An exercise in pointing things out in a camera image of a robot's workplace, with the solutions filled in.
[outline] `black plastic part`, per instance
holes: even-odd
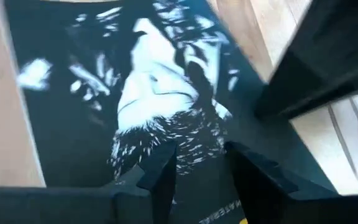
[[[358,223],[358,196],[343,197],[236,142],[225,145],[250,224]]]
[[[288,119],[358,94],[358,0],[314,0],[255,113]]]
[[[0,223],[166,224],[176,178],[176,144],[98,189],[0,187]]]

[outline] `black and white poster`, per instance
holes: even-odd
[[[244,94],[263,83],[204,0],[5,6],[47,187],[101,187],[175,140],[171,222],[244,218],[224,142],[289,144],[252,137],[263,132],[253,120],[238,133],[250,113],[236,110],[246,98],[233,89],[241,78],[252,83]]]

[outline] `poster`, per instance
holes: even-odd
[[[174,140],[171,222],[244,218],[223,157],[239,69],[217,21],[181,0],[5,6],[47,187],[101,187]]]

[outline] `wooden floor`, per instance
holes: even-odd
[[[310,2],[208,1],[265,81],[280,61]],[[0,185],[43,186],[34,143],[23,118],[22,95],[14,82],[16,68],[9,61],[10,40],[1,21],[0,11]],[[339,193],[358,194],[358,96],[291,122]]]

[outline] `black object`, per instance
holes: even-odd
[[[250,224],[357,224],[358,196],[343,197],[236,142],[225,145]]]
[[[0,187],[0,223],[167,223],[176,159],[166,143],[99,189]]]
[[[314,0],[257,102],[260,118],[294,118],[358,94],[358,0]]]

